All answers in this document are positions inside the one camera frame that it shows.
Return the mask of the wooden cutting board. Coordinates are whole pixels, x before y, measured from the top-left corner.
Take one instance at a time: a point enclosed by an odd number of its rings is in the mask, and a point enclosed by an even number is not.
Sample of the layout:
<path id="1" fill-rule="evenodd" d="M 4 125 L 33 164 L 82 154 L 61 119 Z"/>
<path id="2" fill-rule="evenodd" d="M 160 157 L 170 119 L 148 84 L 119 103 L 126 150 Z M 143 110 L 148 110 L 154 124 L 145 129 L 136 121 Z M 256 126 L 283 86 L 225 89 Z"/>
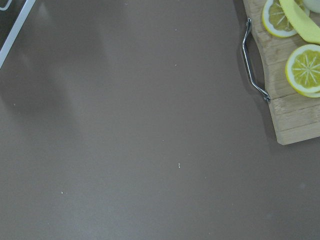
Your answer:
<path id="1" fill-rule="evenodd" d="M 280 38 L 267 32 L 262 21 L 265 3 L 264 0 L 243 2 L 262 61 L 264 88 L 270 96 L 268 105 L 277 142 L 289 145 L 317 138 L 320 135 L 320 100 L 297 93 L 285 73 L 291 53 L 306 42 L 299 35 Z"/>

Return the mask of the lemon slice stack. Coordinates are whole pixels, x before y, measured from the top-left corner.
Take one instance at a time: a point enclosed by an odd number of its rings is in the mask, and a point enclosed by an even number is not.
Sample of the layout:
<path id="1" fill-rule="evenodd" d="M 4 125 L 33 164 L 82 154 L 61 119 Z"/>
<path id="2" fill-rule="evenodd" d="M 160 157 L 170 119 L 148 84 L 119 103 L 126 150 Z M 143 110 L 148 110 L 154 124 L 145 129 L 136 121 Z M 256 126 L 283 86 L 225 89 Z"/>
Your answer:
<path id="1" fill-rule="evenodd" d="M 300 95 L 320 97 L 320 46 L 303 45 L 294 50 L 285 65 L 289 85 Z"/>

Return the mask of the single lemon slice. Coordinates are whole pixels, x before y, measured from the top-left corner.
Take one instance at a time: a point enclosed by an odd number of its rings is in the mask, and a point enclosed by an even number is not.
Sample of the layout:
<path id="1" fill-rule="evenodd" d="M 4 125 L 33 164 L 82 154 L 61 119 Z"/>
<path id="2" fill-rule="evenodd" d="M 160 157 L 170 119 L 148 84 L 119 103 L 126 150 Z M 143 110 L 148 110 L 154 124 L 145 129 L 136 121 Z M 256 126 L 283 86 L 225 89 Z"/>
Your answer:
<path id="1" fill-rule="evenodd" d="M 265 29 L 273 36 L 288 38 L 297 34 L 287 19 L 279 0 L 265 2 L 261 19 Z"/>

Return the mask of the yellow plastic knife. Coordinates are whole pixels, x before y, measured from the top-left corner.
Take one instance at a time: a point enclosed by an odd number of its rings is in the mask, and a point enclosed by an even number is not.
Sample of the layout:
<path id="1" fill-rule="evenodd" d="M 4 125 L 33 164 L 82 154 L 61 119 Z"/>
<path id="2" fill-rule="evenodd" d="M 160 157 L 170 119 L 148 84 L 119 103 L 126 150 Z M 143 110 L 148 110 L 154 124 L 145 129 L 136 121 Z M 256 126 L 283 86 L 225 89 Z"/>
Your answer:
<path id="1" fill-rule="evenodd" d="M 280 0 L 282 10 L 300 37 L 308 43 L 320 44 L 320 27 L 294 0 Z"/>

